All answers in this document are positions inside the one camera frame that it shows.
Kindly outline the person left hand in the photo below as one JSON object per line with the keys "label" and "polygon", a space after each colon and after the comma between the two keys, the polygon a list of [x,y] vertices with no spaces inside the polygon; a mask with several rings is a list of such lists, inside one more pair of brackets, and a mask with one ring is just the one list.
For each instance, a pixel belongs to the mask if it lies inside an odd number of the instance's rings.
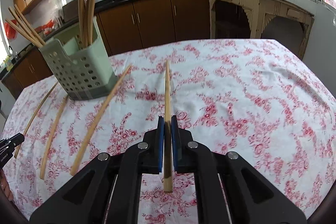
{"label": "person left hand", "polygon": [[13,201],[14,196],[10,190],[9,183],[7,182],[5,173],[1,169],[1,188],[9,201]]}

